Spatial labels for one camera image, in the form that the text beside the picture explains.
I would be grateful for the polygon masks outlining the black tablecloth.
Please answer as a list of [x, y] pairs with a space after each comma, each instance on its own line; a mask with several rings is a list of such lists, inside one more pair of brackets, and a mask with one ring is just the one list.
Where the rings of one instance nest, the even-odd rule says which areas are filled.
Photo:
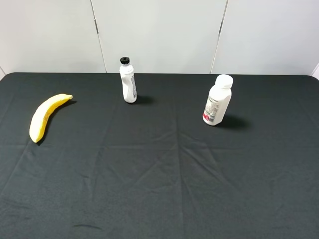
[[[11, 73], [0, 82], [3, 239], [316, 239], [319, 82], [235, 75], [222, 123], [214, 75]], [[37, 108], [73, 98], [29, 136]]]

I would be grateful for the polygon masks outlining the white bottle black cap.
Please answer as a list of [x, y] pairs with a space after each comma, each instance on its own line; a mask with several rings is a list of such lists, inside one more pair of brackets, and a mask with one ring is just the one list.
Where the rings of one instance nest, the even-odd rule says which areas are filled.
[[125, 102], [134, 103], [137, 99], [137, 89], [135, 85], [134, 78], [134, 68], [130, 64], [129, 57], [122, 57], [120, 59], [121, 66], [119, 68], [122, 88], [123, 88], [123, 97]]

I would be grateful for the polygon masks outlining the yellow banana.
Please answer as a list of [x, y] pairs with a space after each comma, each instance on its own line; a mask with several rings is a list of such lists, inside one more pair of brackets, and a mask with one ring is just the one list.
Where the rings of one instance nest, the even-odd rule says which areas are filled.
[[43, 138], [48, 119], [52, 113], [72, 98], [72, 95], [58, 94], [47, 99], [37, 108], [29, 128], [29, 136], [34, 143], [38, 143]]

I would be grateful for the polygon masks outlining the white labelled pill bottle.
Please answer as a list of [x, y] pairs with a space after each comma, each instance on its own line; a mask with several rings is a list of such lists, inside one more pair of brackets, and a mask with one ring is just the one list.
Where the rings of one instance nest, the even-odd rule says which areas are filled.
[[209, 91], [202, 115], [206, 124], [215, 126], [222, 122], [231, 100], [232, 85], [233, 78], [231, 76], [226, 74], [217, 76], [214, 86]]

